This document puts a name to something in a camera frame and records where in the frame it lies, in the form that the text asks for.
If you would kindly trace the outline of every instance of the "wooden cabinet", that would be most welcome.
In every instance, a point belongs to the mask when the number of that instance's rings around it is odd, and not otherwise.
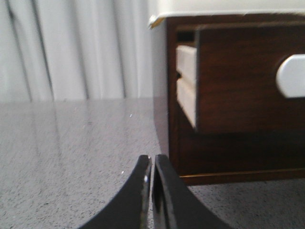
[[[187,184],[305,177],[305,99],[284,98],[275,80],[287,57],[305,53],[305,16],[169,17],[154,30],[155,54],[166,56],[155,65],[155,125]],[[188,88],[179,45],[196,49]]]

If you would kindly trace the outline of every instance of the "curtain fold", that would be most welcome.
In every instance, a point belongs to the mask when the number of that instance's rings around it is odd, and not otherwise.
[[[151,97],[141,0],[0,0],[0,102]]]

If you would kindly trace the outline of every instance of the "white drawer handle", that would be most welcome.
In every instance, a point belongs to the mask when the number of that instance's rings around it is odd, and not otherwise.
[[[305,54],[288,57],[277,71],[276,83],[286,98],[305,97]]]

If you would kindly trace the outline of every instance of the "drawer front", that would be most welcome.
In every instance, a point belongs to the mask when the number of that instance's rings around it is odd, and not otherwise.
[[[198,132],[305,129],[305,99],[276,85],[281,63],[305,53],[304,24],[202,26],[195,37]]]

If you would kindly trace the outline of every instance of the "speckled granite surface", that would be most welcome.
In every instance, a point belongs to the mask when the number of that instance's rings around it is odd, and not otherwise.
[[[139,155],[160,153],[152,105],[0,104],[0,228],[75,229],[88,221],[120,190]]]
[[[160,153],[152,105],[0,104],[0,229],[76,229],[88,221],[119,191],[140,154],[154,161]],[[305,179],[190,189],[234,228],[305,229]]]

